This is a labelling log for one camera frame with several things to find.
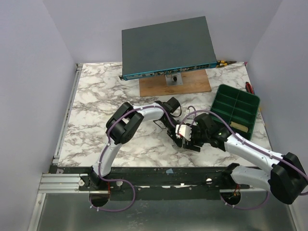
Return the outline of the grey striped underwear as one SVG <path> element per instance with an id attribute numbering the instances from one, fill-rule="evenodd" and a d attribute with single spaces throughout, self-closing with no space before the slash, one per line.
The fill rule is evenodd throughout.
<path id="1" fill-rule="evenodd" d="M 172 144 L 172 148 L 174 150 L 177 150 L 178 152 L 183 151 L 183 148 L 181 146 L 178 146 L 175 142 Z"/>

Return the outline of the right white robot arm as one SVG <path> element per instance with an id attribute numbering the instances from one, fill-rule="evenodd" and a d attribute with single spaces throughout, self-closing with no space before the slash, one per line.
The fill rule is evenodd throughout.
<path id="1" fill-rule="evenodd" d="M 264 189 L 280 202 L 290 205 L 308 185 L 298 157 L 293 153 L 280 154 L 262 148 L 225 125 L 219 127 L 212 119 L 214 113 L 195 117 L 195 125 L 180 125 L 177 134 L 185 139 L 184 148 L 199 149 L 209 143 L 212 147 L 235 154 L 255 165 L 255 168 L 232 163 L 222 172 L 222 185 L 228 189 L 235 185 L 250 185 Z"/>

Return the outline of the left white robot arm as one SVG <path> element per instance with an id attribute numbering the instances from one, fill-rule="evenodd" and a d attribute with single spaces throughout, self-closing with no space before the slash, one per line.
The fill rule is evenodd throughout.
<path id="1" fill-rule="evenodd" d="M 175 145 L 182 147 L 182 140 L 176 136 L 176 125 L 179 122 L 173 115 L 178 108 L 181 105 L 174 97 L 167 102 L 156 101 L 146 106 L 123 103 L 106 123 L 107 143 L 89 174 L 91 186 L 96 190 L 102 190 L 106 186 L 105 176 L 110 173 L 117 153 L 123 144 L 133 138 L 142 122 L 162 122 Z"/>

